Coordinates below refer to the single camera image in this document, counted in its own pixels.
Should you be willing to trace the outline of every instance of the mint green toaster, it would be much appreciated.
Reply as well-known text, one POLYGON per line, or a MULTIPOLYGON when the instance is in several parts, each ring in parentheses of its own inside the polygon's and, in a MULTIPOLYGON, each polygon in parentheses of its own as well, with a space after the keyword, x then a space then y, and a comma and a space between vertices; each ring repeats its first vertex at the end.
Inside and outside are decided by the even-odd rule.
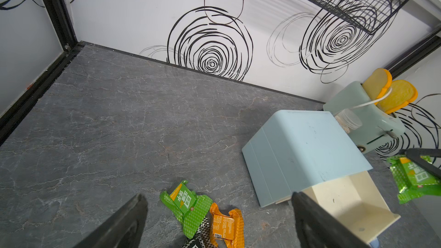
MULTIPOLYGON (((333 115, 345 108, 370 102, 371 99, 361 86, 354 81, 323 105, 324 111, 333 115)), ((351 131, 348 135, 362 153, 384 145, 392 139, 404 134, 406 128, 395 113, 386 114, 374 104, 351 109, 362 121, 362 126, 351 131)))

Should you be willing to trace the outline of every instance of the black edge trim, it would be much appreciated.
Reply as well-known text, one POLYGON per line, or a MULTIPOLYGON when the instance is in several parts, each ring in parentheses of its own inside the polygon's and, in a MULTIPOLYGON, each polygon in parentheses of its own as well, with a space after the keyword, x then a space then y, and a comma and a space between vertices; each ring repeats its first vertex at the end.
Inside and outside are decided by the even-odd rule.
POLYGON ((385 67, 386 70, 389 70, 393 79, 397 78, 441 46, 441 38, 437 36, 439 31, 441 31, 441 28, 433 31, 430 35, 402 53, 385 67))
POLYGON ((0 146, 83 47, 84 43, 80 42, 70 54, 63 52, 0 118, 0 146))
POLYGON ((69 51, 65 46, 73 48, 78 41, 64 0, 43 0, 43 2, 63 50, 69 51))
POLYGON ((106 50, 115 51, 115 52, 118 52, 118 53, 121 53, 121 54, 124 54, 124 55, 129 55, 129 56, 135 57, 135 58, 142 58, 142 59, 145 59, 147 61, 162 63, 162 64, 173 66, 173 67, 176 67, 176 68, 180 68, 180 69, 184 69, 184 70, 188 70, 188 71, 192 71, 192 72, 196 72, 196 73, 212 76, 212 77, 215 77, 215 78, 218 78, 218 79, 229 80, 229 81, 232 81, 232 82, 235 82, 235 83, 239 83, 239 84, 243 84, 243 85, 248 85, 248 86, 256 87, 256 88, 259 88, 259 89, 263 89, 263 90, 267 90, 267 91, 272 91, 272 92, 276 92, 276 93, 279 93, 279 94, 288 95, 288 96, 291 96, 291 97, 295 97, 295 98, 304 99, 304 100, 311 101, 311 102, 318 102, 318 103, 324 104, 324 102, 320 102, 320 101, 317 101, 317 100, 313 100, 313 99, 309 99, 309 98, 305 98, 305 97, 289 94, 289 93, 286 93, 286 92, 283 92, 283 91, 278 91, 278 90, 274 90, 274 89, 271 89, 271 88, 266 88, 266 87, 263 87, 263 86, 258 86, 258 85, 253 85, 253 84, 245 83, 245 82, 239 81, 239 80, 233 80, 233 79, 228 79, 228 78, 225 78, 225 77, 222 77, 222 76, 218 76, 218 75, 212 75, 212 74, 209 74, 209 73, 206 73, 206 72, 194 70, 194 69, 191 69, 191 68, 187 68, 187 67, 184 67, 184 66, 180 66, 180 65, 176 65, 176 64, 172 64, 172 63, 168 63, 168 62, 159 61, 159 60, 156 60, 156 59, 153 59, 153 58, 147 58, 147 57, 144 57, 144 56, 140 56, 140 55, 137 55, 137 54, 132 54, 132 53, 129 53, 129 52, 118 50, 118 49, 113 49, 113 48, 102 46, 102 45, 99 45, 99 44, 95 44, 95 43, 91 43, 91 42, 85 42, 85 41, 81 41, 81 42, 84 42, 86 45, 90 45, 90 46, 94 46, 94 47, 102 48, 102 49, 106 49, 106 50))

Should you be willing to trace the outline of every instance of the baseboard trim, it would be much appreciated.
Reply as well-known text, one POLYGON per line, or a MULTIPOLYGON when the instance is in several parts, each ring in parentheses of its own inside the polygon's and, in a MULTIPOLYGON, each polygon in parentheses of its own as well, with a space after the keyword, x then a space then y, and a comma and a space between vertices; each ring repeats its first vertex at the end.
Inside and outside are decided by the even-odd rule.
POLYGON ((84 42, 79 42, 69 53, 63 52, 8 111, 5 112, 0 118, 0 146, 83 47, 84 42))

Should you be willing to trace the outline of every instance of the toy bread slice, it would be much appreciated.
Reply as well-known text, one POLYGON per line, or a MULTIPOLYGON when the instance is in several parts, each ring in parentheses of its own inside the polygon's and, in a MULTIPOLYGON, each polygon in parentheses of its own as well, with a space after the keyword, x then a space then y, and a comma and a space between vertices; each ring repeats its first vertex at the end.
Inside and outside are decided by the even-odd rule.
POLYGON ((381 98, 386 94, 392 83, 392 75, 383 68, 375 69, 372 75, 362 84, 369 98, 373 101, 381 98))
POLYGON ((391 85, 392 92, 384 100, 378 102, 377 107, 384 113, 395 112, 416 100, 418 91, 406 80, 394 80, 391 85))

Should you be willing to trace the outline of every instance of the black metal frame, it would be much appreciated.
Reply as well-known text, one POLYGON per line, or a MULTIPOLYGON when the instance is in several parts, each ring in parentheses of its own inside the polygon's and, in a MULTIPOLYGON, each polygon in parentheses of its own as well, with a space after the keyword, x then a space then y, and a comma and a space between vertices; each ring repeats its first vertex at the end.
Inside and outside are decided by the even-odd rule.
POLYGON ((0 118, 0 145, 43 96, 84 45, 78 44, 64 0, 43 0, 64 52, 0 118))
POLYGON ((440 47, 441 38, 437 36, 440 31, 441 28, 438 28, 385 67, 392 74, 392 78, 395 79, 440 47))
POLYGON ((64 0, 43 0, 61 46, 69 51, 78 43, 64 0))

